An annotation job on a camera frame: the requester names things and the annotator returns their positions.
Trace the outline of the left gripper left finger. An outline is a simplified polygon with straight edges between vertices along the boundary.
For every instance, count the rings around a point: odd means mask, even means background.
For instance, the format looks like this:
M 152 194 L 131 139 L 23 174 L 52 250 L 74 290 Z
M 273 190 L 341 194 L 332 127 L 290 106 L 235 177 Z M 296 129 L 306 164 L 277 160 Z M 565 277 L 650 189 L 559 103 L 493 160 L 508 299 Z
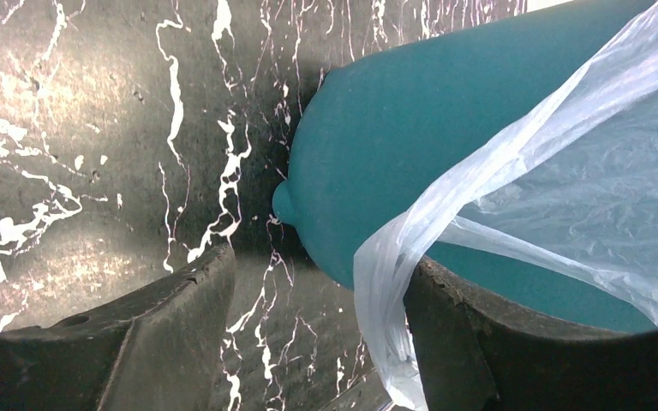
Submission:
M 0 410 L 206 410 L 234 295 L 217 246 L 48 328 L 0 333 Z

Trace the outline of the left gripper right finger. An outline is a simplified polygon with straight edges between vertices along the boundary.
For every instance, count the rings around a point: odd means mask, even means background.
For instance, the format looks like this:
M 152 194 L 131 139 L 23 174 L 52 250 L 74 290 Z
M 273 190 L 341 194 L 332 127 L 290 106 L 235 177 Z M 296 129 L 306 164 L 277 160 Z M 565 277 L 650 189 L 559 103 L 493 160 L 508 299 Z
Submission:
M 658 330 L 539 313 L 427 257 L 404 305 L 432 410 L 658 410 Z

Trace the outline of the light blue plastic bag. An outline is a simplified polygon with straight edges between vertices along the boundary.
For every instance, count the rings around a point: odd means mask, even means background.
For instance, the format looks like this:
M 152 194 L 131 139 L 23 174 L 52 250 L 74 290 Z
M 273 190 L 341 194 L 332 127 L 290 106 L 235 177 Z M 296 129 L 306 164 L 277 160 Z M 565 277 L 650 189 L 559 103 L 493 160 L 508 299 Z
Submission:
M 437 241 L 583 281 L 658 325 L 658 2 L 356 251 L 362 337 L 414 410 L 427 403 L 401 297 Z

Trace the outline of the teal plastic trash bin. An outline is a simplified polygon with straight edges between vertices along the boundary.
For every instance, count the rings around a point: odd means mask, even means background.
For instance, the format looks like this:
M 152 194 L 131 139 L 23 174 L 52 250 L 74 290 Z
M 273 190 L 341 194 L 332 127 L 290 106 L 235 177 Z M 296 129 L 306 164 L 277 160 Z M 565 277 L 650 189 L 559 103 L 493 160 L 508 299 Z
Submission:
M 354 290 L 354 256 L 451 167 L 559 89 L 658 1 L 572 1 L 333 70 L 296 131 L 273 209 L 311 259 Z M 542 313 L 617 331 L 655 325 L 632 304 L 530 263 L 435 242 L 424 254 Z

